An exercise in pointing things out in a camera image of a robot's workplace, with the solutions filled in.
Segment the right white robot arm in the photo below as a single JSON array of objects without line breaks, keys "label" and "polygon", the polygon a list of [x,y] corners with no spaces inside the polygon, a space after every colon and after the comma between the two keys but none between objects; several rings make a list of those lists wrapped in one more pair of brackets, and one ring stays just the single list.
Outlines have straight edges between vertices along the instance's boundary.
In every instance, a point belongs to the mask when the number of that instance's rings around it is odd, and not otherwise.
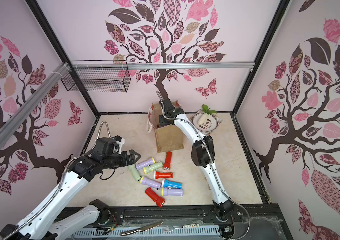
[{"label": "right white robot arm", "polygon": [[236,207],[244,211],[249,218],[247,209],[234,201],[224,189],[215,164],[214,143],[211,136],[204,135],[189,120],[181,107],[175,107],[171,100],[160,99],[162,124],[170,124],[178,127],[192,144],[191,159],[203,172],[212,193],[212,201],[216,215],[220,219],[226,218],[232,213],[240,214]]}]

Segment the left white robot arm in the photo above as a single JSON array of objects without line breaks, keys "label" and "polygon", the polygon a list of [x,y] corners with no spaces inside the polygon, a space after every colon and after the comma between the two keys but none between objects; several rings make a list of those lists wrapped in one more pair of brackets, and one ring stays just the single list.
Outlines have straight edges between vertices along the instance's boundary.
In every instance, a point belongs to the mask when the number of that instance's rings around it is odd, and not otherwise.
[{"label": "left white robot arm", "polygon": [[120,136],[97,139],[95,146],[84,155],[71,160],[59,184],[18,224],[8,224],[0,232],[4,240],[63,240],[82,227],[106,224],[111,212],[108,205],[94,200],[78,213],[55,222],[56,217],[96,175],[104,169],[135,165],[140,154],[122,151],[125,140]]}]

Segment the brown jute tote bag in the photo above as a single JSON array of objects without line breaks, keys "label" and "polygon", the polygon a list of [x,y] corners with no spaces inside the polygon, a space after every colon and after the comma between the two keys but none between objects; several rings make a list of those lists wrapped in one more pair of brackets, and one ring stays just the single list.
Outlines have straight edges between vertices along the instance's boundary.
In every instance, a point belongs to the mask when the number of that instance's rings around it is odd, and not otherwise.
[{"label": "brown jute tote bag", "polygon": [[162,115],[161,104],[152,104],[149,108],[147,119],[148,133],[154,132],[157,153],[172,152],[184,149],[183,132],[174,125],[160,126],[160,115]]}]

